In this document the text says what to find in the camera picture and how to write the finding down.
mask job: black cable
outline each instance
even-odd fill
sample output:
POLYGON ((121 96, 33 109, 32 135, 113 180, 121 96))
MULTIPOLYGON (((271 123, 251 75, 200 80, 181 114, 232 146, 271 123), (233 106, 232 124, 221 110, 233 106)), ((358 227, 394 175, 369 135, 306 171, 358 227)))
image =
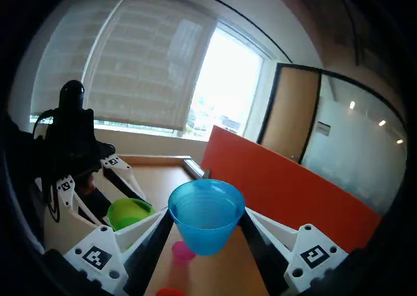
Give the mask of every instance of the black cable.
POLYGON ((56 109, 48 109, 47 111, 39 115, 39 117, 37 118, 35 122, 35 125, 33 126, 33 130, 32 130, 33 138, 35 138, 35 131, 36 131, 36 127, 38 126, 38 123, 41 122, 43 119, 54 117, 55 112, 56 112, 56 109))
MULTIPOLYGON (((35 131, 38 123, 43 119, 54 117, 56 113, 56 109, 49 109, 45 112, 41 113, 37 118, 35 125, 33 126, 32 136, 35 138, 35 131)), ((51 182, 51 178, 49 175, 45 174, 41 177, 42 180, 42 192, 44 195, 44 201, 51 213, 52 219, 58 223, 60 221, 60 212, 59 212, 59 202, 58 202, 58 191, 56 189, 56 182, 51 182), (52 200, 51 200, 51 187, 52 187, 52 197, 54 202, 54 207, 52 207, 52 200)))

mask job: window blind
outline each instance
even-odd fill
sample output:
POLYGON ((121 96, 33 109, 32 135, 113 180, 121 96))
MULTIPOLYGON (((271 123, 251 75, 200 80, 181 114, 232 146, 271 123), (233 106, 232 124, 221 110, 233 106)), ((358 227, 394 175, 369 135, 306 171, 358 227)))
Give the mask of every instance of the window blind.
MULTIPOLYGON (((122 0, 108 12, 101 27, 94 29, 90 49, 77 46, 71 52, 83 59, 76 67, 62 68, 59 79, 83 77, 84 107, 92 108, 97 120, 182 130, 216 20, 179 0, 122 0)), ((91 30, 91 19, 80 20, 79 29, 91 30)), ((62 36, 60 28, 68 29, 66 21, 72 19, 65 17, 53 38, 62 36)), ((52 43, 48 48, 59 46, 52 43)), ((51 76, 42 68, 46 60, 41 64, 38 91, 44 88, 39 89, 41 79, 51 76)), ((43 105, 50 100, 45 98, 43 105)))
POLYGON ((31 114, 58 106, 59 91, 69 80, 81 80, 96 36, 119 0, 80 0, 52 33, 38 66, 31 114))

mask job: white wall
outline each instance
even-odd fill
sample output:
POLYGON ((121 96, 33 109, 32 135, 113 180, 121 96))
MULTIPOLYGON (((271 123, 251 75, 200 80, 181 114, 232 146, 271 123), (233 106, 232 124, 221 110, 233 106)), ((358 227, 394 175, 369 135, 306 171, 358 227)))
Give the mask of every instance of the white wall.
POLYGON ((94 130, 100 142, 111 143, 117 154, 191 156, 201 165, 207 142, 112 130, 94 130))
POLYGON ((405 171, 404 146, 374 121, 323 97, 316 121, 330 125, 330 133, 313 130, 303 166, 385 213, 405 171))

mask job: wooden desk surface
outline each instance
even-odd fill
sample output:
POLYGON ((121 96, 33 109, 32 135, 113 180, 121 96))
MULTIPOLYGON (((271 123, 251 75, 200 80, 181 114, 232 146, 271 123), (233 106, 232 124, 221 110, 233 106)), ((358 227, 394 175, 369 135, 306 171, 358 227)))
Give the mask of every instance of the wooden desk surface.
MULTIPOLYGON (((191 181, 178 165, 135 165, 134 175, 155 210, 168 205, 172 191, 191 181)), ((96 184, 110 201, 124 197, 112 184, 99 177, 96 184)), ((145 292, 155 296, 164 287, 175 287, 187 296, 268 295, 248 244, 237 228, 224 249, 213 256, 197 256, 188 267, 173 263, 171 248, 181 235, 175 224, 162 250, 145 292)))

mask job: black bar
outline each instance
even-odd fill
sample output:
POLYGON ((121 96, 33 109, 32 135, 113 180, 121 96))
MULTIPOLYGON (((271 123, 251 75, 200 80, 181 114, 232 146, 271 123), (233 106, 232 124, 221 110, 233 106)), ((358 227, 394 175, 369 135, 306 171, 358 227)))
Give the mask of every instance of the black bar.
POLYGON ((256 141, 257 144, 262 145, 262 141, 264 139, 269 117, 271 116, 272 108, 274 107, 274 100, 275 100, 275 96, 277 95, 278 82, 279 82, 279 77, 281 76, 282 68, 283 68, 282 65, 278 64, 275 70, 274 83, 272 84, 271 94, 269 95, 268 105, 266 107, 264 120, 262 121, 261 131, 259 132, 259 135, 257 137, 257 141, 256 141))
POLYGON ((134 198, 148 203, 146 200, 142 199, 139 195, 133 192, 112 169, 103 167, 103 176, 128 198, 134 198))
POLYGON ((288 261, 272 243, 265 243, 246 211, 240 218, 239 225, 255 258, 257 268, 269 295, 280 295, 288 289, 287 282, 284 280, 288 261))
POLYGON ((231 7, 229 4, 223 2, 222 0, 214 0, 220 4, 222 4, 223 6, 226 6, 227 8, 229 8, 230 10, 234 11, 235 13, 237 13, 240 17, 242 17, 243 19, 245 19, 247 22, 249 22, 251 25, 253 25, 255 28, 257 28, 264 36, 266 36, 280 51, 281 53, 288 59, 288 61, 290 63, 292 63, 291 58, 287 55, 287 53, 284 52, 284 50, 278 45, 277 42, 274 41, 274 39, 272 39, 264 30, 261 29, 261 27, 259 27, 256 23, 254 23, 252 20, 250 20, 248 17, 246 17, 244 14, 242 14, 240 11, 238 11, 237 9, 231 7))
POLYGON ((322 74, 318 73, 317 75, 318 75, 318 86, 317 86, 317 91, 316 91, 316 101, 314 104, 313 116, 311 117, 309 133, 307 133, 307 138, 305 139, 304 147, 297 161, 299 165, 301 165, 304 155, 305 155, 305 151, 307 150, 307 146, 309 145, 311 133, 313 132, 313 128, 314 128, 314 122, 316 121, 316 116, 317 116, 318 102, 320 101, 320 90, 322 88, 322 74))
POLYGON ((155 230, 139 245, 125 262, 129 275, 124 290, 130 296, 145 294, 174 220, 166 211, 155 230))

